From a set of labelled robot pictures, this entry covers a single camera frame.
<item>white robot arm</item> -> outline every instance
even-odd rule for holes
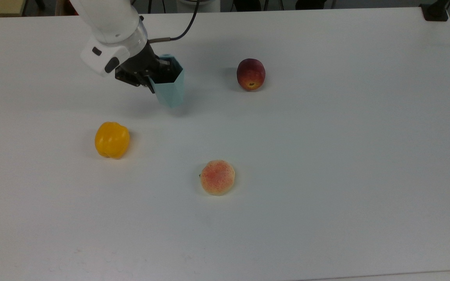
[[[107,76],[115,70],[118,80],[134,86],[143,85],[155,92],[149,77],[155,83],[174,82],[181,70],[171,60],[154,54],[143,17],[139,17],[129,0],[70,0],[80,17],[91,27],[93,35],[82,51],[81,59],[95,72]],[[181,38],[156,39],[171,41]]]

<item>yellow bell pepper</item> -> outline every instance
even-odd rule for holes
[[[95,135],[95,148],[103,157],[119,159],[130,144],[130,132],[116,122],[103,123]]]

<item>black cable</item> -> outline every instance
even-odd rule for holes
[[[189,29],[191,29],[193,20],[195,19],[195,15],[197,14],[197,9],[199,8],[199,2],[200,2],[200,0],[197,0],[197,3],[195,3],[194,14],[192,15],[191,22],[189,23],[189,26],[187,27],[187,29],[180,36],[175,37],[175,38],[171,38],[170,41],[175,41],[175,40],[178,40],[178,39],[182,38],[183,36],[185,36],[185,34],[187,34]]]

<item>light blue cup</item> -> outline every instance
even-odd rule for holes
[[[172,55],[160,55],[160,59],[171,60],[171,63],[175,65],[175,68],[180,69],[180,74],[173,83],[154,83],[149,78],[150,84],[154,87],[155,96],[160,104],[166,105],[169,108],[177,107],[184,102],[184,69],[180,63]]]

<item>nectarine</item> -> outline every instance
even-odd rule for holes
[[[255,90],[265,81],[265,68],[257,59],[244,59],[237,67],[237,82],[246,91]]]

